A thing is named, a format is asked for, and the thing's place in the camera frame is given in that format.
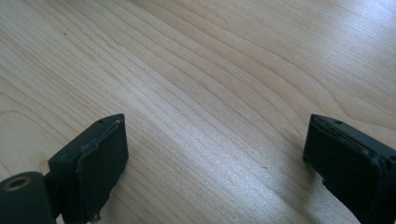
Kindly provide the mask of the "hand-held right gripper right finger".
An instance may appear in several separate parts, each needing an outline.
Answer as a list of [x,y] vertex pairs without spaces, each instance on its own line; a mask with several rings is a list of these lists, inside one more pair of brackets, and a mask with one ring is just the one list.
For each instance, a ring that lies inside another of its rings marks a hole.
[[310,117],[303,158],[361,224],[396,222],[396,150],[343,121]]

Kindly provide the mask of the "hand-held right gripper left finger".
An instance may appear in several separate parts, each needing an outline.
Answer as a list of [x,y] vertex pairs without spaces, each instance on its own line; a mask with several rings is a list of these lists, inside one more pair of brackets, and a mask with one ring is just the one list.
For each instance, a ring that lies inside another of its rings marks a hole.
[[98,220],[128,157],[122,114],[93,123],[49,159],[47,187],[53,215],[66,223]]

